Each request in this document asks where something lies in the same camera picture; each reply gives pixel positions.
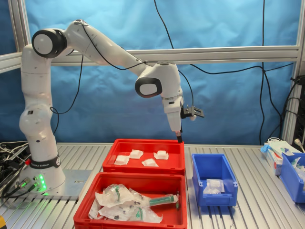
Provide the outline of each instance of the small white pouch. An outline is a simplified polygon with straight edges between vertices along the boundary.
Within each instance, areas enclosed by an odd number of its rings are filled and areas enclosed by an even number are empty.
[[[137,150],[137,149],[133,149],[129,155],[129,158],[131,159],[140,159],[140,157],[143,155],[143,151],[141,150]]]
[[[168,160],[168,153],[164,150],[159,150],[157,153],[153,153],[157,160]]]
[[[114,164],[117,166],[123,166],[126,165],[128,161],[129,161],[129,156],[118,155]]]
[[[159,166],[157,165],[157,163],[156,163],[152,158],[147,159],[147,160],[145,160],[145,161],[142,161],[142,164],[143,164],[144,166],[159,167]]]

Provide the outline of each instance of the transparent plastic wrapper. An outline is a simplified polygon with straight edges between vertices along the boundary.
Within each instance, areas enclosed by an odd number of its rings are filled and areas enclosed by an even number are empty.
[[[131,159],[140,159],[140,157],[141,157],[143,154],[144,154],[143,151],[137,150],[137,149],[133,149],[133,150],[130,152],[129,158],[131,158]]]
[[[159,217],[149,207],[136,208],[129,221],[140,221],[145,223],[161,223],[163,216]]]
[[[119,204],[123,204],[126,201],[132,201],[134,199],[133,194],[122,184],[108,186],[102,194],[95,193],[95,197],[101,206],[113,207]]]
[[[292,165],[293,168],[296,167],[296,165],[297,165],[297,163],[299,162],[300,159],[301,159],[301,158],[298,157],[298,158],[296,158],[295,160],[293,160],[293,161],[291,162],[291,165]]]
[[[99,216],[100,209],[101,206],[99,205],[98,201],[95,199],[89,211],[88,217],[90,219],[101,219],[103,216]]]
[[[128,221],[131,217],[132,211],[134,207],[131,209],[128,205],[129,202],[125,202],[124,204],[119,204],[113,206],[111,208],[103,207],[99,210],[100,215],[108,217],[117,221]]]
[[[145,161],[142,161],[142,164],[143,164],[144,166],[159,167],[159,166],[157,165],[157,163],[156,163],[152,158],[147,159],[147,160],[145,160]]]
[[[128,163],[128,161],[129,161],[129,156],[118,155],[116,157],[114,164],[117,166],[123,166],[123,165],[126,165]]]
[[[133,189],[129,189],[130,193],[133,195],[134,200],[137,202],[142,202],[142,203],[149,203],[149,200],[151,198],[141,195],[140,193],[138,193],[137,191],[133,190]]]
[[[216,179],[207,179],[204,194],[220,194],[224,192],[224,181]]]
[[[301,166],[301,165],[296,165],[297,168],[299,168],[300,170],[302,170],[303,172],[305,172],[305,166]]]
[[[303,180],[303,182],[305,183],[305,172],[300,170],[299,168],[295,168],[296,173],[299,175],[299,177]]]
[[[168,160],[168,153],[164,150],[159,150],[157,153],[153,153],[153,156],[157,160]]]

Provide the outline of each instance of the metal base plate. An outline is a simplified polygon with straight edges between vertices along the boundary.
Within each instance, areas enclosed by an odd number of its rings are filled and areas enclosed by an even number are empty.
[[[66,176],[65,182],[57,188],[48,190],[45,193],[29,194],[27,197],[33,198],[52,198],[52,199],[71,199],[77,200],[82,194],[83,187],[86,184],[92,170],[64,169]]]

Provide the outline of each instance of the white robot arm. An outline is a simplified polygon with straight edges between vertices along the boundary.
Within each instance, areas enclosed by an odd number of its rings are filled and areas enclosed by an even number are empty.
[[[21,172],[20,180],[28,177],[36,181],[38,188],[34,192],[54,189],[65,180],[50,125],[51,61],[73,50],[97,64],[121,65],[135,73],[138,76],[135,90],[141,97],[160,94],[170,128],[182,142],[181,115],[185,112],[181,112],[183,93],[174,63],[159,62],[153,67],[148,66],[83,20],[73,21],[66,30],[40,30],[34,34],[32,44],[24,47],[21,58],[25,110],[20,117],[20,129],[29,142],[31,162]]]

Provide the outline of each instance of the metal table surface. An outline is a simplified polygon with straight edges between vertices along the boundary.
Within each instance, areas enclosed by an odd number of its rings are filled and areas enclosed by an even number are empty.
[[[80,200],[16,198],[0,202],[9,229],[72,229],[73,216],[112,144],[59,143],[65,169],[91,169]],[[305,204],[295,204],[258,146],[185,145],[189,229],[305,229]],[[237,206],[199,208],[191,153],[224,153],[239,184]]]

